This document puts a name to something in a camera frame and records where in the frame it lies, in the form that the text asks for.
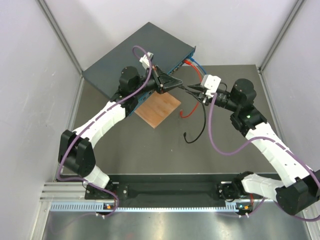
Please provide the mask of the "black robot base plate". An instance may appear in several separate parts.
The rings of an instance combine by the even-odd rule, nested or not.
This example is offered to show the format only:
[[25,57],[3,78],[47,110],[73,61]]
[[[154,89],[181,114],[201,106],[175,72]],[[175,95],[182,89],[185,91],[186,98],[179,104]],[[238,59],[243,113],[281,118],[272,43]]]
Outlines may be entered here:
[[103,189],[116,193],[121,200],[139,196],[197,196],[232,200],[248,196],[240,186],[242,174],[112,174]]

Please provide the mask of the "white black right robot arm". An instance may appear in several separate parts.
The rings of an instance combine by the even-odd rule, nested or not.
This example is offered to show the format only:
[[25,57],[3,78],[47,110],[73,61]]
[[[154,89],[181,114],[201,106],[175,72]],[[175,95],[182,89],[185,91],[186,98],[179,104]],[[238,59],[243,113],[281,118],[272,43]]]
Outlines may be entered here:
[[221,155],[232,156],[253,144],[280,178],[266,178],[251,171],[240,173],[231,182],[232,197],[245,198],[249,194],[256,194],[273,200],[284,212],[294,217],[318,202],[320,172],[313,171],[294,155],[254,106],[257,96],[254,84],[240,78],[235,81],[231,91],[220,89],[221,84],[218,76],[207,74],[201,83],[190,85],[189,94],[210,107],[210,120],[215,106],[231,111],[231,124],[245,137],[246,142],[232,152],[221,151],[214,142],[212,147]]

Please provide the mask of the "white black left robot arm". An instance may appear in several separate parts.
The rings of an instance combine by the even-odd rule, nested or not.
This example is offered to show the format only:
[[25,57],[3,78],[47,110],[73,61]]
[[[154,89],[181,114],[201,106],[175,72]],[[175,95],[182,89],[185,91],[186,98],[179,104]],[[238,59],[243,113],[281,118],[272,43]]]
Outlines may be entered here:
[[95,145],[114,125],[130,116],[149,94],[164,94],[182,84],[182,80],[163,72],[158,65],[147,69],[144,76],[133,66],[123,68],[118,89],[105,107],[84,125],[61,134],[59,166],[95,185],[102,198],[109,198],[114,187],[110,177],[96,165]]

